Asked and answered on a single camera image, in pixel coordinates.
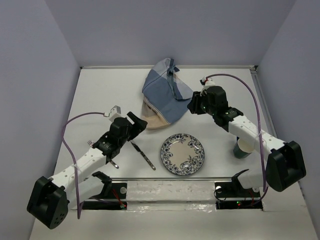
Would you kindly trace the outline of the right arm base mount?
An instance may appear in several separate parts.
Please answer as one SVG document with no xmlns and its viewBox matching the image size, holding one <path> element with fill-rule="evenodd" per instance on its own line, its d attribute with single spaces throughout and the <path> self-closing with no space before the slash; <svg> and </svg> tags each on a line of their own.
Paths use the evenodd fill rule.
<svg viewBox="0 0 320 240">
<path fill-rule="evenodd" d="M 213 195 L 216 199 L 217 210 L 263 210 L 260 191 L 245 189 L 238 180 L 238 177 L 247 171 L 248 169 L 245 169 L 236 173 L 231 177 L 231 181 L 215 183 Z"/>
</svg>

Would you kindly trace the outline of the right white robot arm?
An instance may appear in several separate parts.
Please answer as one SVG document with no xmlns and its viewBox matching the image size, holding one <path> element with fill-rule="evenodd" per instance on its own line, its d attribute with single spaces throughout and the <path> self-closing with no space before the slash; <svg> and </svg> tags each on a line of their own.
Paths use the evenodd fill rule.
<svg viewBox="0 0 320 240">
<path fill-rule="evenodd" d="M 191 114 L 212 116 L 216 125 L 260 154 L 259 168 L 245 169 L 232 177 L 230 190 L 235 196 L 260 187 L 282 192 L 306 176 L 301 146 L 258 129 L 240 110 L 229 106 L 222 87 L 210 86 L 203 92 L 193 92 L 187 108 Z"/>
</svg>

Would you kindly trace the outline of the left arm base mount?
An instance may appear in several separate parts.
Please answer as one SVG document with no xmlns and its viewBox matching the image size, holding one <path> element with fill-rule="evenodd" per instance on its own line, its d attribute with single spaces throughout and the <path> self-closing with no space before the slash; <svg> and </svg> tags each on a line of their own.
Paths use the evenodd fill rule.
<svg viewBox="0 0 320 240">
<path fill-rule="evenodd" d="M 94 172 L 90 177 L 84 180 L 80 193 L 84 192 L 84 187 L 93 183 L 90 187 L 92 190 L 95 186 L 101 191 L 82 202 L 83 210 L 108 210 L 108 211 L 124 211 L 127 210 L 127 183 L 113 182 L 112 179 L 101 171 Z"/>
</svg>

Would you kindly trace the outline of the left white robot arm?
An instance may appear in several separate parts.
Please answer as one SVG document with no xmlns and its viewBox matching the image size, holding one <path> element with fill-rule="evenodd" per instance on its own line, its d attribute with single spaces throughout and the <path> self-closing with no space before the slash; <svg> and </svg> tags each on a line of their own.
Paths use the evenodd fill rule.
<svg viewBox="0 0 320 240">
<path fill-rule="evenodd" d="M 79 209 L 91 197 L 104 198 L 110 194 L 112 179 L 100 168 L 148 124 L 131 111 L 126 117 L 113 115 L 111 119 L 109 130 L 80 159 L 74 159 L 70 166 L 49 178 L 41 176 L 36 180 L 26 209 L 50 230 L 62 223 L 70 209 Z"/>
</svg>

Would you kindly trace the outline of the blue beige checked cloth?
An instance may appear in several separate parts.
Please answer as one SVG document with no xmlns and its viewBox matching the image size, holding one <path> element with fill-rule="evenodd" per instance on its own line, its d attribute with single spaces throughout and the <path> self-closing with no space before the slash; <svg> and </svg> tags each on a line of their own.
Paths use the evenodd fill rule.
<svg viewBox="0 0 320 240">
<path fill-rule="evenodd" d="M 141 119 L 148 130 L 167 128 L 188 111 L 193 90 L 178 77 L 179 71 L 174 59 L 165 58 L 145 78 Z"/>
</svg>

